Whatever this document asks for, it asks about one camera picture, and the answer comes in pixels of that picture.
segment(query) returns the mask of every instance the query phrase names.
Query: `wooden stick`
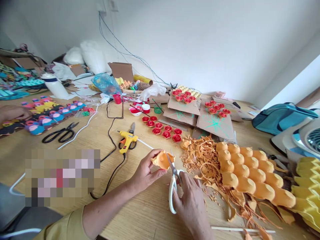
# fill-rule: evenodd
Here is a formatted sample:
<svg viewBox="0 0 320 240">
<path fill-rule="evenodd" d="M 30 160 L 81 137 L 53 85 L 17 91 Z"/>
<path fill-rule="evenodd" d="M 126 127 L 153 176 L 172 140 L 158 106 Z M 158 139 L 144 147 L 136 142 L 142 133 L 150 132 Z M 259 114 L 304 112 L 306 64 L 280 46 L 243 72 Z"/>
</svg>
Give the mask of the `wooden stick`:
<svg viewBox="0 0 320 240">
<path fill-rule="evenodd" d="M 138 109 L 138 108 L 135 108 L 135 109 L 137 109 L 138 111 L 140 111 L 140 112 L 142 112 L 143 114 L 145 114 L 145 115 L 147 115 L 148 117 L 150 117 L 148 114 L 146 114 L 146 113 L 144 113 L 143 111 L 141 111 L 140 109 Z"/>
<path fill-rule="evenodd" d="M 162 110 L 162 108 L 156 103 L 156 101 L 154 99 L 152 99 L 154 101 L 154 103 L 158 106 L 158 108 L 160 108 L 160 110 L 164 113 L 164 111 Z"/>
</svg>

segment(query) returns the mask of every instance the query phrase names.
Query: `blue bag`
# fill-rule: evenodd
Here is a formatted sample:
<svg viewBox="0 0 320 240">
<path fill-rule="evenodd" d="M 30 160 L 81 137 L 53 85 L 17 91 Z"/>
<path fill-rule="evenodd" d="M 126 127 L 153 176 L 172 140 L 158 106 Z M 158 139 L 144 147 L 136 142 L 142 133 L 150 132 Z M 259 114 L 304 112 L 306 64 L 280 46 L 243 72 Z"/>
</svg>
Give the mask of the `blue bag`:
<svg viewBox="0 0 320 240">
<path fill-rule="evenodd" d="M 276 104 L 260 112 L 252 120 L 252 125 L 262 132 L 278 135 L 287 128 L 298 125 L 306 117 L 318 118 L 314 110 L 316 109 L 300 108 L 289 102 Z"/>
</svg>

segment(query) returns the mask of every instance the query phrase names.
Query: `yellow shirt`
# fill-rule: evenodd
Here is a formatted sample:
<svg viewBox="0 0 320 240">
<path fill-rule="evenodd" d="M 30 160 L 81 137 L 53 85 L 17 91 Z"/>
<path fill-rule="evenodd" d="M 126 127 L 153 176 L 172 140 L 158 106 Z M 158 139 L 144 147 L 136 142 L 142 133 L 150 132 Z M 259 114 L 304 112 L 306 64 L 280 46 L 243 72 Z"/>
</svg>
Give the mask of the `yellow shirt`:
<svg viewBox="0 0 320 240">
<path fill-rule="evenodd" d="M 45 227 L 34 240 L 90 240 L 84 232 L 82 214 L 84 207 L 64 216 L 59 221 Z"/>
</svg>

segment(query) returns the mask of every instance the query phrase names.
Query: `hand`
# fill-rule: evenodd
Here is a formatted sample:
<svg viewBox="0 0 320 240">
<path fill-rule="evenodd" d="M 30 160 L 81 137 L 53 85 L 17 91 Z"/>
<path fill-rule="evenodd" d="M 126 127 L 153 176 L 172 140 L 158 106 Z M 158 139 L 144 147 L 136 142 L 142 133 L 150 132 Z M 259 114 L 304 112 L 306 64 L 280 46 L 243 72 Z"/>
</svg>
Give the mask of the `hand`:
<svg viewBox="0 0 320 240">
<path fill-rule="evenodd" d="M 32 113 L 25 107 L 6 105 L 0 107 L 1 121 L 8 121 L 12 119 L 29 119 Z"/>
<path fill-rule="evenodd" d="M 165 169 L 158 169 L 151 173 L 151 168 L 153 167 L 151 158 L 156 157 L 161 151 L 162 149 L 153 149 L 149 152 L 148 155 L 141 160 L 134 175 L 128 180 L 128 185 L 134 189 L 136 194 L 145 190 L 155 180 L 167 173 Z"/>
<path fill-rule="evenodd" d="M 173 207 L 178 216 L 186 224 L 194 239 L 213 239 L 201 184 L 198 179 L 190 177 L 187 173 L 181 172 L 183 196 L 179 198 L 175 188 L 173 188 Z"/>
</svg>

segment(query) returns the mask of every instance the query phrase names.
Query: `black scissors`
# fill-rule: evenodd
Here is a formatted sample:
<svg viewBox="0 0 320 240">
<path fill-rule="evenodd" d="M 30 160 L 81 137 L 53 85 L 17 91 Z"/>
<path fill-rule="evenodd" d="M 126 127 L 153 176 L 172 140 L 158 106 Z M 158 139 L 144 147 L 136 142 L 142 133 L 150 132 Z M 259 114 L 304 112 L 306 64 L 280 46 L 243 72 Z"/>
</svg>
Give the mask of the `black scissors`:
<svg viewBox="0 0 320 240">
<path fill-rule="evenodd" d="M 132 124 L 132 126 L 131 126 L 130 131 L 129 131 L 130 134 L 133 135 L 135 127 L 136 127 L 136 123 L 134 122 L 134 123 Z M 125 144 L 125 138 L 122 138 L 121 141 L 119 142 L 118 147 L 119 147 L 120 149 L 122 149 L 123 146 L 124 146 L 124 144 Z M 137 142 L 134 142 L 134 146 L 132 146 L 132 144 L 133 144 L 133 142 L 130 143 L 130 146 L 129 146 L 129 149 L 130 149 L 130 150 L 132 150 L 132 149 L 134 149 L 134 148 L 136 147 Z"/>
<path fill-rule="evenodd" d="M 55 140 L 61 133 L 63 133 L 64 131 L 67 131 L 65 134 L 63 134 L 59 139 L 58 142 L 59 143 L 63 143 L 66 142 L 68 140 L 70 140 L 73 136 L 74 136 L 74 131 L 72 130 L 75 126 L 78 125 L 79 122 L 77 123 L 71 123 L 67 128 L 62 128 L 59 131 L 50 133 L 48 136 L 44 137 L 42 139 L 43 143 L 49 143 L 52 142 L 53 140 Z M 69 133 L 71 133 L 70 137 L 64 139 Z"/>
</svg>

